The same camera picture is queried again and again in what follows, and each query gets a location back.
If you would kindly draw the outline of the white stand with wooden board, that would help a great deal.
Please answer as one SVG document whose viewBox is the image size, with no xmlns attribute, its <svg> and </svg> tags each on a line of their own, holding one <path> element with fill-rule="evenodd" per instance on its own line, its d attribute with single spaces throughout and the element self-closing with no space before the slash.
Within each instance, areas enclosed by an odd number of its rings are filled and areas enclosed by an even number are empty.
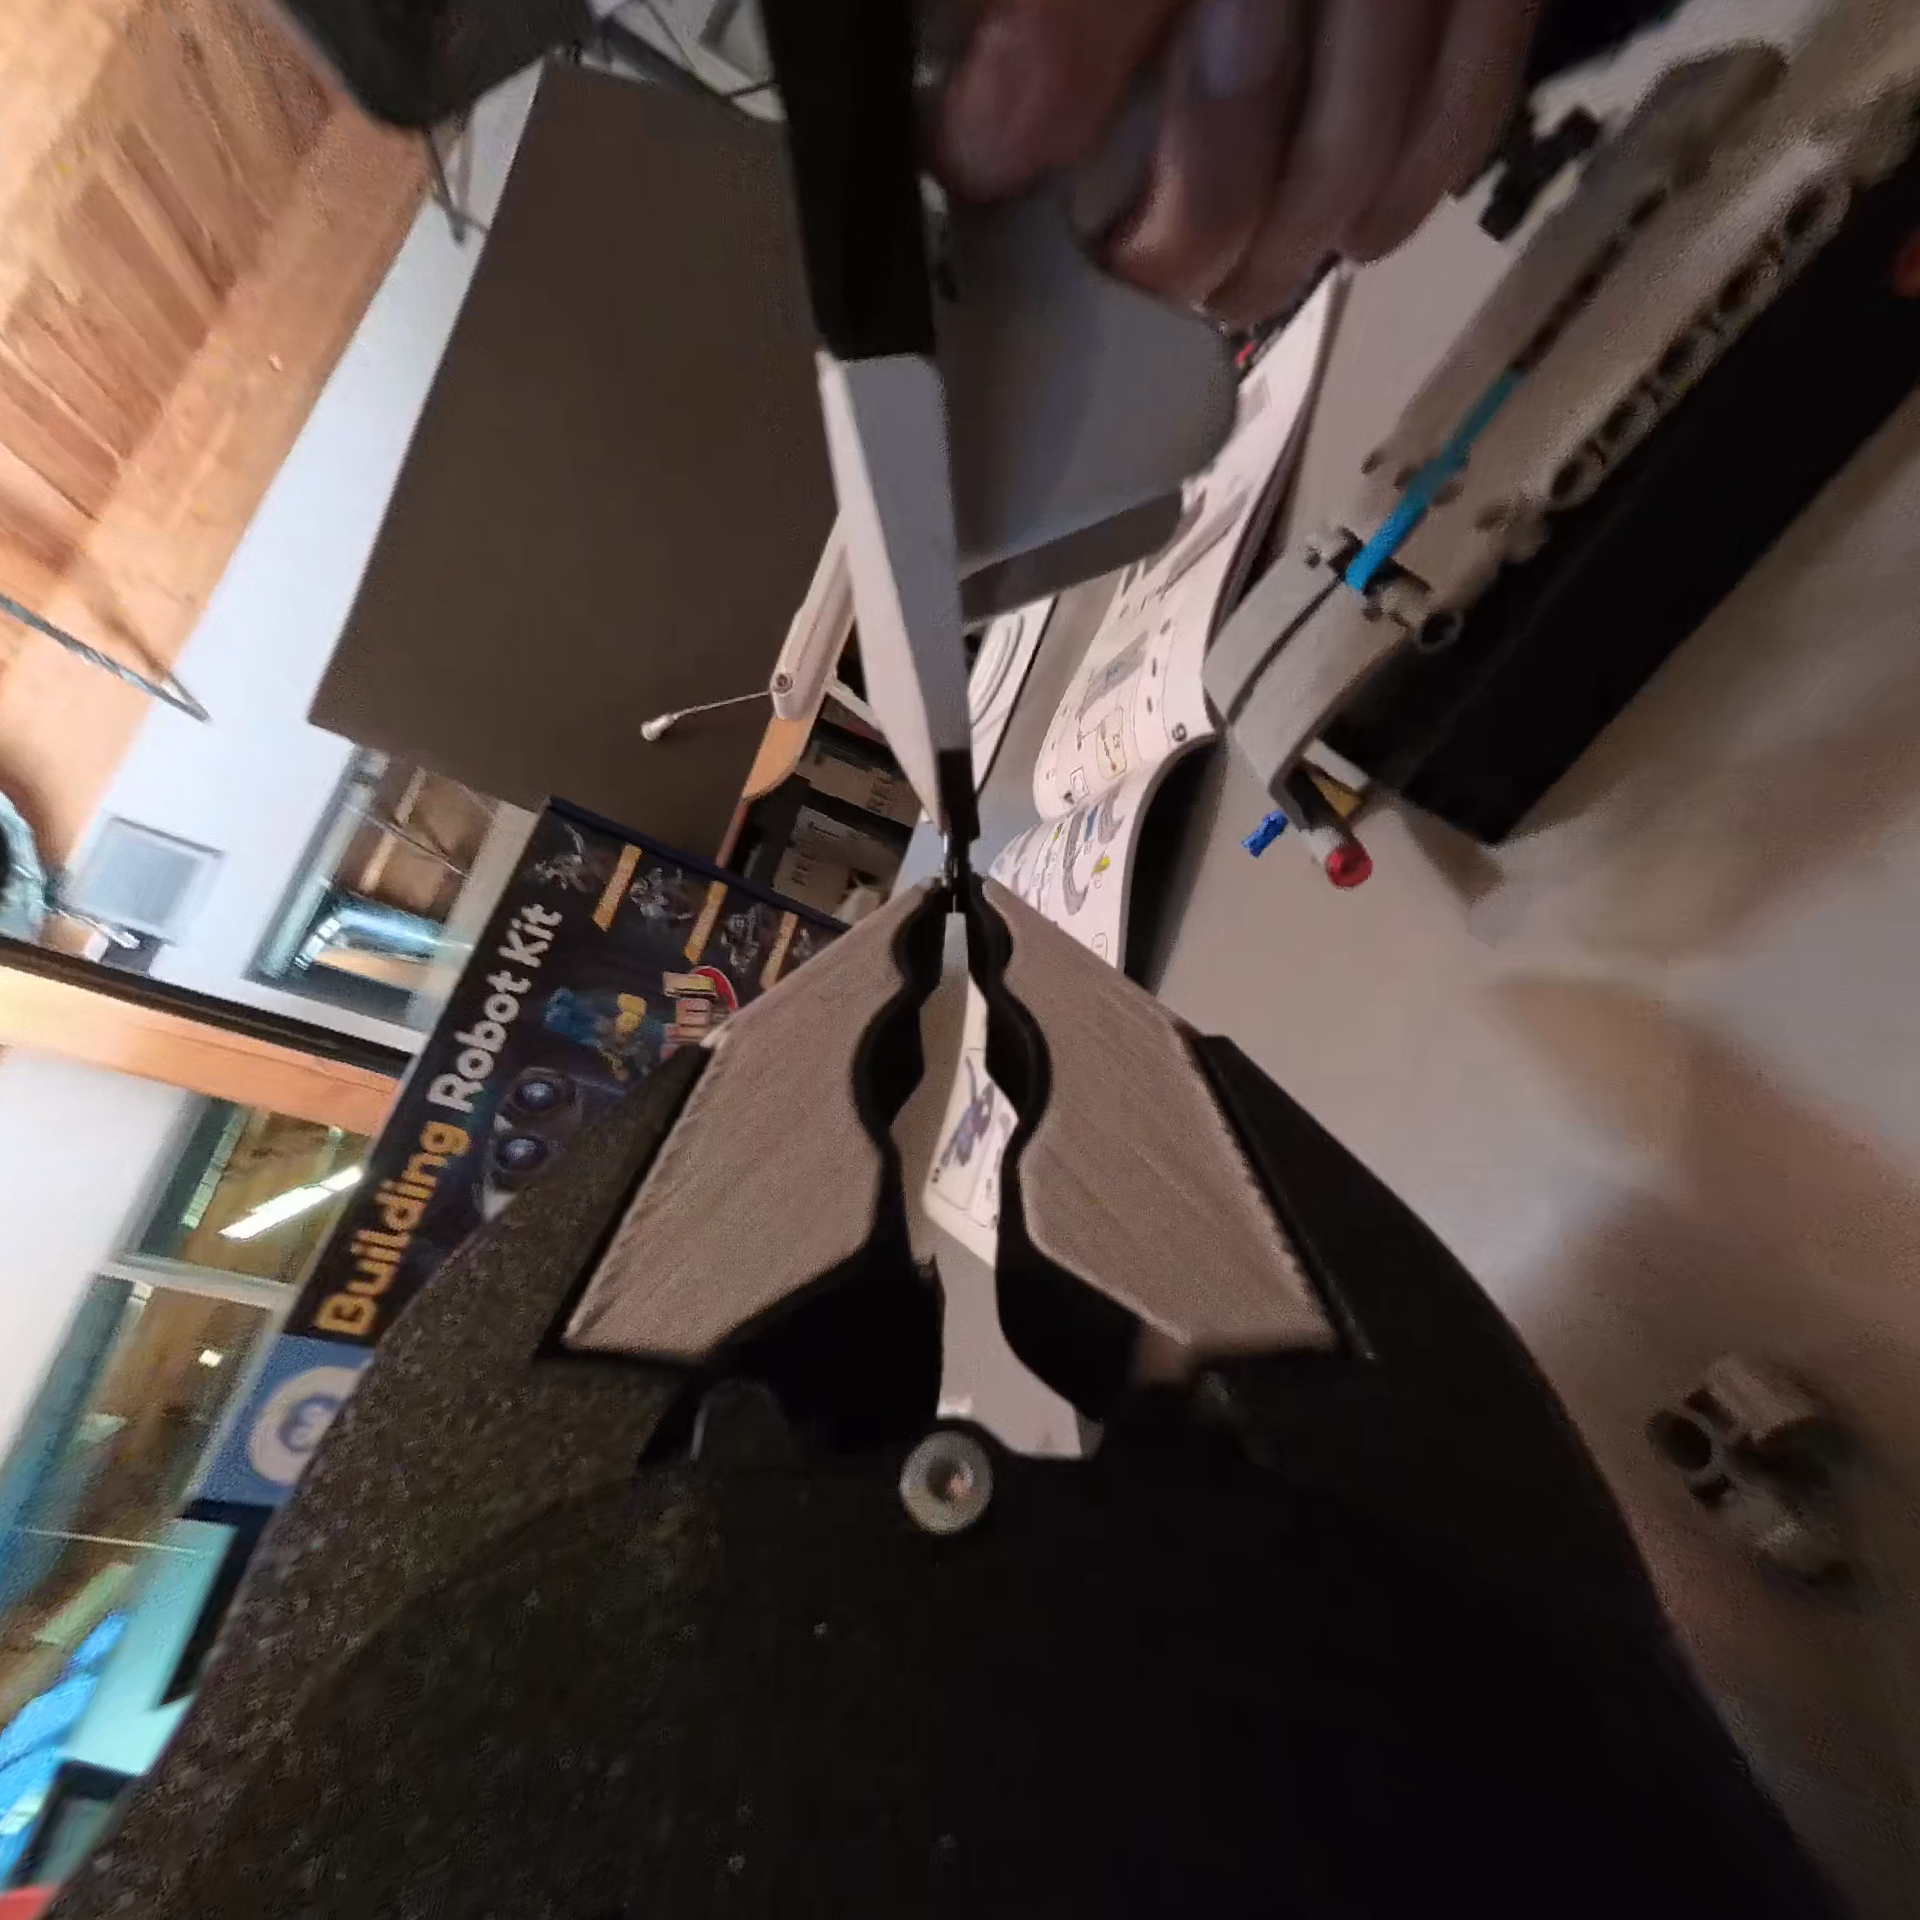
<svg viewBox="0 0 1920 1920">
<path fill-rule="evenodd" d="M 640 724 L 640 740 L 656 744 L 695 720 L 738 706 L 763 703 L 770 710 L 770 720 L 760 733 L 747 781 L 739 788 L 739 799 L 765 799 L 799 770 L 811 730 L 830 703 L 851 716 L 864 729 L 875 730 L 873 706 L 839 672 L 851 637 L 855 605 L 849 567 L 839 535 L 832 535 L 814 569 L 799 610 L 786 629 L 775 672 L 765 688 L 661 710 Z"/>
</svg>

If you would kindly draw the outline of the instruction booklet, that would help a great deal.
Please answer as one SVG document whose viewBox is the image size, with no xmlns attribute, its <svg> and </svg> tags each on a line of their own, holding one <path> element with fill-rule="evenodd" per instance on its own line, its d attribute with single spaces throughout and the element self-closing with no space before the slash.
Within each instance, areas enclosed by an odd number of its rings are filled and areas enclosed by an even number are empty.
<svg viewBox="0 0 1920 1920">
<path fill-rule="evenodd" d="M 1037 820 L 981 865 L 1113 968 L 1155 790 L 1218 730 L 1205 657 L 1286 503 L 1347 282 L 1335 269 L 1243 375 L 1224 448 L 1189 481 L 1175 535 L 1119 575 L 1047 724 Z"/>
</svg>

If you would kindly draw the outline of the dark panel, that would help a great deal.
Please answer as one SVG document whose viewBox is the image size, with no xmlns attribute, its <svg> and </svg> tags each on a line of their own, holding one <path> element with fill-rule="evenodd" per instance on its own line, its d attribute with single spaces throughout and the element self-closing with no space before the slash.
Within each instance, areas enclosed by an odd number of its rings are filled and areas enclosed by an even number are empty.
<svg viewBox="0 0 1920 1920">
<path fill-rule="evenodd" d="M 775 127 L 543 69 L 307 718 L 713 854 L 832 520 Z"/>
</svg>

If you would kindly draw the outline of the grey black toy brick assembly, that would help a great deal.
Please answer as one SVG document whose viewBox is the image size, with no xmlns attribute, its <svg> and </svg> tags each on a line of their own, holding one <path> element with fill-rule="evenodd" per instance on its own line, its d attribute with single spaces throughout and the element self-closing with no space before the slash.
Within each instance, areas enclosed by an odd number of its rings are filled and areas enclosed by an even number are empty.
<svg viewBox="0 0 1920 1920">
<path fill-rule="evenodd" d="M 1667 65 L 1506 136 L 1493 292 L 1342 506 L 1245 594 L 1206 698 L 1354 885 L 1306 774 L 1498 846 L 1918 380 L 1915 5 Z"/>
</svg>

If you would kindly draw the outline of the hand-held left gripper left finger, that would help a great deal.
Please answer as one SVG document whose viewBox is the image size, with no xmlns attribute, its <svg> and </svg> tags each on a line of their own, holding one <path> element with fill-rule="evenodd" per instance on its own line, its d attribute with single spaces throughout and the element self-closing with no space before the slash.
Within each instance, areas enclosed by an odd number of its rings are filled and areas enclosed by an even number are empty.
<svg viewBox="0 0 1920 1920">
<path fill-rule="evenodd" d="M 710 1361 L 811 1305 L 929 1305 L 896 1120 L 926 1076 L 947 889 L 907 886 L 698 1048 L 561 1326 L 570 1353 Z"/>
</svg>

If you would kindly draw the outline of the small grey toy connector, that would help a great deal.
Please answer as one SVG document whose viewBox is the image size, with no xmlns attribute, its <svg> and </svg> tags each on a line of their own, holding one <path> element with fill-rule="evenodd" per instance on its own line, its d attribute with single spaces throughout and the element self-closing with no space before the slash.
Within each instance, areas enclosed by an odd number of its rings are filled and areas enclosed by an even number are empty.
<svg viewBox="0 0 1920 1920">
<path fill-rule="evenodd" d="M 1726 1353 L 1643 1426 L 1689 1500 L 1766 1574 L 1832 1588 L 1853 1573 L 1840 1487 L 1855 1439 L 1795 1374 Z"/>
</svg>

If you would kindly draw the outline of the person's right hand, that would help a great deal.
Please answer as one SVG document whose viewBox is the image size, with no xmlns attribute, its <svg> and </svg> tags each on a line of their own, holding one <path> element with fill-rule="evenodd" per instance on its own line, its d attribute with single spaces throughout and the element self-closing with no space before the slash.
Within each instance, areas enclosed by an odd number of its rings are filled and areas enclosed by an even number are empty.
<svg viewBox="0 0 1920 1920">
<path fill-rule="evenodd" d="M 944 185 L 1018 197 L 1151 101 L 1099 265 L 1226 329 L 1274 317 L 1330 261 L 1403 244 L 1486 161 L 1527 76 L 1529 2 L 969 5 L 931 112 Z"/>
</svg>

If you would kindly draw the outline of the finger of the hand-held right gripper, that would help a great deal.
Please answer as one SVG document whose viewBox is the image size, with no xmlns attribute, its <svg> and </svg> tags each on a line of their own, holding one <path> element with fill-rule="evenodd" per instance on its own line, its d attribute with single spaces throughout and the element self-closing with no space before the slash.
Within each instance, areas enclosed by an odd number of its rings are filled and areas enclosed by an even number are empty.
<svg viewBox="0 0 1920 1920">
<path fill-rule="evenodd" d="M 976 836 L 944 383 L 920 353 L 814 357 L 867 706 L 942 836 Z"/>
</svg>

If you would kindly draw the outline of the toy building kit box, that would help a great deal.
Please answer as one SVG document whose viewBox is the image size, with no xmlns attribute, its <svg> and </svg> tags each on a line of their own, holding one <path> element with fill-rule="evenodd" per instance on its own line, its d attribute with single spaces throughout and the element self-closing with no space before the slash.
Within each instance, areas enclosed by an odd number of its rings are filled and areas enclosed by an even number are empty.
<svg viewBox="0 0 1920 1920">
<path fill-rule="evenodd" d="M 673 1053 L 843 929 L 763 882 L 546 804 L 182 1517 L 277 1508 L 442 1263 Z"/>
</svg>

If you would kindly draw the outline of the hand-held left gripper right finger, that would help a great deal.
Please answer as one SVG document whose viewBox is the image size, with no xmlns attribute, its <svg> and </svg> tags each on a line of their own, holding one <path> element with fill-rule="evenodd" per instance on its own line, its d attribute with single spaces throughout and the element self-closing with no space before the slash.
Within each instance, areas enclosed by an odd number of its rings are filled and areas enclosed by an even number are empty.
<svg viewBox="0 0 1920 1920">
<path fill-rule="evenodd" d="M 993 1290 L 1023 1365 L 1179 1365 L 1337 1349 L 1198 1038 L 997 880 L 966 900 L 982 1070 L 1013 1112 Z"/>
</svg>

